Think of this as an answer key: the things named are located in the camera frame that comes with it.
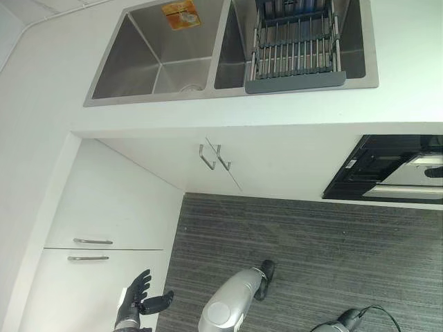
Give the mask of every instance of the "metal dish rack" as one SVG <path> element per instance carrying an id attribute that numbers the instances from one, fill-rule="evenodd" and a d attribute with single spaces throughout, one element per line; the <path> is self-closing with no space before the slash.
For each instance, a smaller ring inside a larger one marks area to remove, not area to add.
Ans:
<path id="1" fill-rule="evenodd" d="M 334 0 L 256 0 L 247 93 L 340 86 L 340 34 Z"/>

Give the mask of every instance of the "stainless steel sink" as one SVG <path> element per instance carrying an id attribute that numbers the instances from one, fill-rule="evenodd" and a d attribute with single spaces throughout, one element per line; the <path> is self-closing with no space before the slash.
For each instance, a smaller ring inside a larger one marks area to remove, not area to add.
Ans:
<path id="1" fill-rule="evenodd" d="M 245 84 L 255 76 L 251 72 L 257 33 L 255 0 L 194 0 L 201 25 L 183 30 L 171 28 L 161 10 L 167 3 L 170 1 L 155 1 L 123 11 L 88 92 L 86 107 L 248 95 Z M 335 0 L 335 6 L 341 70 L 346 72 L 346 80 L 340 86 L 309 90 L 378 86 L 369 1 Z M 292 25 L 287 24 L 288 36 Z M 276 42 L 283 45 L 280 39 Z M 291 61 L 294 63 L 288 45 L 280 46 L 280 59 L 272 58 L 286 63 L 287 69 Z M 284 88 L 274 92 L 288 92 Z"/>

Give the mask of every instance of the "cabinet handle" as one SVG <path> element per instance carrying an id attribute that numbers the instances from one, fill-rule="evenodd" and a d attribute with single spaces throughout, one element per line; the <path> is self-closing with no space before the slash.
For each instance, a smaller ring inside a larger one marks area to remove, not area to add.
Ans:
<path id="1" fill-rule="evenodd" d="M 200 144 L 200 158 L 202 159 L 202 161 L 205 162 L 205 164 L 207 164 L 207 166 L 210 168 L 211 171 L 214 170 L 214 168 L 215 168 L 215 161 L 210 163 L 208 161 L 208 159 L 205 158 L 205 156 L 203 155 L 203 144 Z"/>
<path id="2" fill-rule="evenodd" d="M 220 162 L 223 165 L 224 169 L 226 171 L 228 171 L 230 169 L 231 162 L 228 161 L 228 163 L 226 164 L 226 162 L 223 160 L 222 156 L 220 156 L 220 150 L 221 149 L 222 149 L 222 146 L 221 145 L 217 145 L 217 159 L 220 160 Z"/>
<path id="3" fill-rule="evenodd" d="M 97 256 L 97 257 L 68 256 L 69 261 L 105 261 L 106 259 L 109 259 L 109 257 L 108 256 Z"/>
<path id="4" fill-rule="evenodd" d="M 86 239 L 74 238 L 72 241 L 78 242 L 78 243 L 113 244 L 113 242 L 109 241 L 109 240 L 99 241 L 99 240 L 86 240 Z"/>

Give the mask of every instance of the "floor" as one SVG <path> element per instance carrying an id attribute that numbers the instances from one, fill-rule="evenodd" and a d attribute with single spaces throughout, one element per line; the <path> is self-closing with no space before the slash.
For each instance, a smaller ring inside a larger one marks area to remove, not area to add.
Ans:
<path id="1" fill-rule="evenodd" d="M 242 332 L 308 332 L 348 308 L 380 304 L 403 332 L 442 330 L 443 213 L 186 194 L 157 332 L 197 331 L 205 303 L 237 271 L 278 266 Z M 396 331 L 369 311 L 358 331 Z"/>

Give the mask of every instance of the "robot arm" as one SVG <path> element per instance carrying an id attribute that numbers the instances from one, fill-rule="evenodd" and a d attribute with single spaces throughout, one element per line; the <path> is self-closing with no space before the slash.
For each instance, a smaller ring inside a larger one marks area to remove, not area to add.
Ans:
<path id="1" fill-rule="evenodd" d="M 174 297 L 172 291 L 146 299 L 145 291 L 150 287 L 150 273 L 150 270 L 143 271 L 127 288 L 118 308 L 114 332 L 152 332 L 152 329 L 140 329 L 140 315 L 159 313 L 171 304 Z"/>
<path id="2" fill-rule="evenodd" d="M 231 277 L 205 305 L 199 332 L 237 332 L 253 298 L 263 300 L 275 264 L 264 261 L 259 268 L 242 270 Z"/>
<path id="3" fill-rule="evenodd" d="M 266 260 L 260 268 L 243 270 L 231 277 L 205 305 L 199 321 L 199 332 L 237 332 L 253 298 L 261 301 L 266 297 L 274 268 L 275 264 Z M 394 317 L 380 306 L 349 309 L 337 320 L 320 324 L 311 332 L 353 332 L 370 309 L 378 309 L 389 315 L 398 332 L 401 332 Z"/>

